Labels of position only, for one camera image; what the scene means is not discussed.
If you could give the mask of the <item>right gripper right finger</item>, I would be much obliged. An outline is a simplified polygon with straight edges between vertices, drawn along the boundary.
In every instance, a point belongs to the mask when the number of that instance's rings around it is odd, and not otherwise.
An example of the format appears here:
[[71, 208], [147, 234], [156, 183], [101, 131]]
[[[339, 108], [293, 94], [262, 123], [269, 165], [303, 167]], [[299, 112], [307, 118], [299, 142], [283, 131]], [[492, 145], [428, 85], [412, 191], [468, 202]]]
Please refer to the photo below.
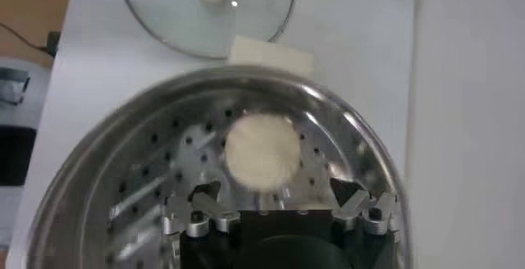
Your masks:
[[359, 222], [365, 232], [400, 230], [395, 194], [383, 192], [376, 198], [358, 183], [336, 178], [330, 178], [330, 187], [338, 203], [338, 207], [331, 210], [331, 215], [345, 231], [354, 230]]

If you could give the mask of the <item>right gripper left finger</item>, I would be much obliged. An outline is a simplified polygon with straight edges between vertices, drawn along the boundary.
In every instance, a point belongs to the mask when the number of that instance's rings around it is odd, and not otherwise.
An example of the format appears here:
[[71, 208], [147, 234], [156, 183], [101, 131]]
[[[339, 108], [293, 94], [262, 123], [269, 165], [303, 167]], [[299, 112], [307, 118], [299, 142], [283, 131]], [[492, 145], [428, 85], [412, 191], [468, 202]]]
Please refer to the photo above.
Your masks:
[[209, 234], [210, 225], [215, 231], [231, 235], [240, 224], [240, 212], [222, 206], [218, 201], [221, 183], [217, 180], [196, 185], [188, 195], [191, 206], [186, 234], [190, 238], [202, 238]]

